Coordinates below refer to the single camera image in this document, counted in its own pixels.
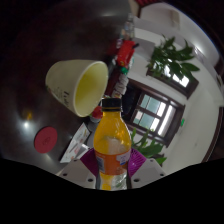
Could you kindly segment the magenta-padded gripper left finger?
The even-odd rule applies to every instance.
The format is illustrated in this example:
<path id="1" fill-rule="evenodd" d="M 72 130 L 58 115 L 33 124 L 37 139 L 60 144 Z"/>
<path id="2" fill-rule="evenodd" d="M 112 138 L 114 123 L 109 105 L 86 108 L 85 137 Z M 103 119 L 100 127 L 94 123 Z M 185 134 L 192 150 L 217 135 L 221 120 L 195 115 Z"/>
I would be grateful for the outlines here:
<path id="1" fill-rule="evenodd" d="M 99 180 L 99 168 L 94 149 L 85 152 L 80 159 L 72 159 L 57 176 L 78 186 L 96 189 Z"/>

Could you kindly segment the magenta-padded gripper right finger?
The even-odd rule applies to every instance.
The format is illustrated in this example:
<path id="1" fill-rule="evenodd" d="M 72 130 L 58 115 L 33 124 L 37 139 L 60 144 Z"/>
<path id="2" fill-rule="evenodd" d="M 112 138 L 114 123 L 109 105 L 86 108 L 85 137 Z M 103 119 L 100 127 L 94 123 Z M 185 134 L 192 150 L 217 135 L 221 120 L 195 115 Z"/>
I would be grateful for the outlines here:
<path id="1" fill-rule="evenodd" d="M 135 149 L 131 150 L 128 175 L 131 189 L 144 187 L 166 176 L 155 159 L 147 159 Z"/>

